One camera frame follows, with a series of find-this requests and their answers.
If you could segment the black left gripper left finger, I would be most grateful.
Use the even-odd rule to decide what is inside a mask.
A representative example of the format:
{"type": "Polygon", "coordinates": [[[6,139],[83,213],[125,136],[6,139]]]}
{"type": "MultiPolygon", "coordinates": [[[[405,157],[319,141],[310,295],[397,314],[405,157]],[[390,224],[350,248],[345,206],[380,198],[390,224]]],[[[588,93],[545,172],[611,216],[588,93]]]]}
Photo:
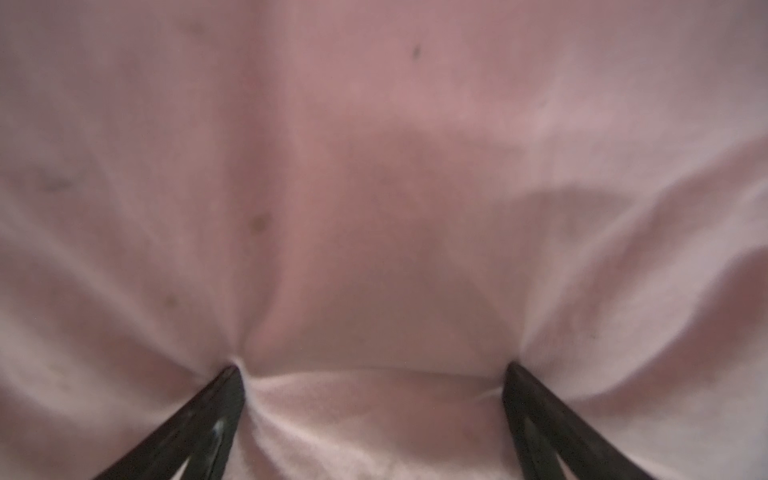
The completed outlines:
{"type": "Polygon", "coordinates": [[[244,405],[242,374],[229,365],[95,479],[221,479],[244,405]]]}

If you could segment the pink pixel-print t-shirt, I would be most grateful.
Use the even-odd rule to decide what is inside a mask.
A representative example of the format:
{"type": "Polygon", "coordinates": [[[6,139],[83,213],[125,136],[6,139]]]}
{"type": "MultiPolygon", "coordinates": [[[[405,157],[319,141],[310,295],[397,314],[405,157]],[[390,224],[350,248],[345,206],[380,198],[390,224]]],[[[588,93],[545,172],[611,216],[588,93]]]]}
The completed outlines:
{"type": "Polygon", "coordinates": [[[763,1],[5,1],[1,475],[227,363],[230,479],[516,479],[518,360],[767,475],[763,1]]]}

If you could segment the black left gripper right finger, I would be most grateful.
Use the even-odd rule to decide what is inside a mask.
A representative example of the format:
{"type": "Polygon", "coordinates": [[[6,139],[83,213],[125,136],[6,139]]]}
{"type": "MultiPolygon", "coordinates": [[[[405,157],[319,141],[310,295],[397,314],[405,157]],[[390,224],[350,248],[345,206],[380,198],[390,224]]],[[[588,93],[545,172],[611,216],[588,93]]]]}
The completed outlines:
{"type": "Polygon", "coordinates": [[[506,367],[502,404],[525,479],[652,480],[516,361],[506,367]]]}

